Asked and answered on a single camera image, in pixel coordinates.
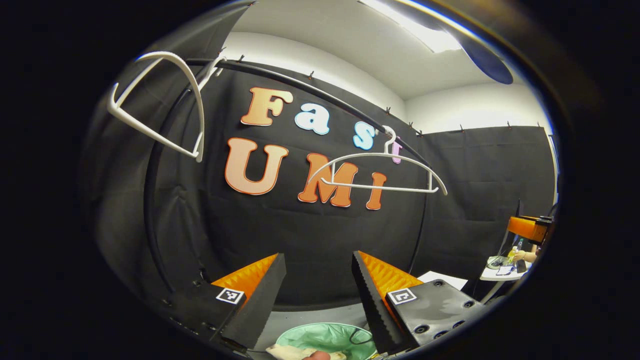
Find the white wall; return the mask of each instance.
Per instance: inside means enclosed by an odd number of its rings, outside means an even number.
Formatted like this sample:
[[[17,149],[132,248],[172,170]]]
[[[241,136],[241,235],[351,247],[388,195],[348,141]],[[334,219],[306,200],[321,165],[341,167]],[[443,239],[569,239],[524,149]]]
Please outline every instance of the white wall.
[[[368,73],[318,48],[301,42],[258,33],[231,32],[221,53],[240,59],[310,74],[314,78],[347,90],[406,121],[404,101]]]
[[[542,105],[525,85],[483,84],[432,92],[407,100],[406,114],[423,133],[460,130],[461,125],[463,129],[507,126],[508,121],[512,126],[540,124],[553,134]],[[556,154],[547,140],[557,179]]]

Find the ceiling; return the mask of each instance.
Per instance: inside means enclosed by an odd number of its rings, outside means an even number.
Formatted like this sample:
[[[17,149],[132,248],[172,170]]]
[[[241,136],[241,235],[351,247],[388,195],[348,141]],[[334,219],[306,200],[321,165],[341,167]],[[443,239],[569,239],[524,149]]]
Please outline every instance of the ceiling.
[[[259,0],[232,31],[301,42],[369,73],[403,100],[495,83],[463,50],[432,53],[420,40],[356,0]],[[524,83],[514,74],[514,83]]]

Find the fluorescent light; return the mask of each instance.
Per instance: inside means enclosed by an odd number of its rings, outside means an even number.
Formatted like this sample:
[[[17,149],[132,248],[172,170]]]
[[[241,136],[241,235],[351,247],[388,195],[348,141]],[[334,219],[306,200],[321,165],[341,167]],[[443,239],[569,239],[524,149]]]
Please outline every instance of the fluorescent light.
[[[388,7],[383,3],[375,0],[359,0],[364,5],[380,12],[396,24],[409,31],[417,37],[424,45],[426,45],[434,53],[441,53],[446,50],[461,49],[460,44],[451,35],[444,31],[432,30],[406,18]]]

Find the hanger hook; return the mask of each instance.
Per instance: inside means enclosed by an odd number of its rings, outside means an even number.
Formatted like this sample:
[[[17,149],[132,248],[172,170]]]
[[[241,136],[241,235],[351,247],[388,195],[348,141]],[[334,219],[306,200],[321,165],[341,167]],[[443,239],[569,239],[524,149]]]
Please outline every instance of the hanger hook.
[[[389,153],[389,145],[391,145],[394,142],[396,142],[396,132],[391,127],[388,127],[386,125],[382,125],[382,127],[385,128],[386,134],[390,134],[391,135],[391,140],[385,142],[385,154],[388,154]]]

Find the table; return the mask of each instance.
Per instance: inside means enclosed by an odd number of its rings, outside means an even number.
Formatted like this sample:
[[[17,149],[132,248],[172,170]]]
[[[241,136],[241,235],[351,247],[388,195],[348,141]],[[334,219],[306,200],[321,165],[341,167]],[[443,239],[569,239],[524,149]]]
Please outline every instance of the table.
[[[496,275],[499,269],[489,269],[488,267],[485,267],[484,271],[482,272],[482,275],[480,275],[480,280],[496,281],[496,283],[493,286],[493,288],[489,291],[489,293],[486,294],[486,296],[483,297],[482,300],[480,300],[480,302],[483,304],[486,304],[486,302],[489,301],[489,299],[495,295],[495,293],[498,291],[498,289],[500,289],[500,287],[502,286],[502,284],[504,284],[505,281],[518,280],[524,274],[526,274],[531,268],[531,263],[528,261],[525,261],[524,263],[527,265],[527,271],[518,273],[517,270],[513,270],[513,272],[509,275]]]

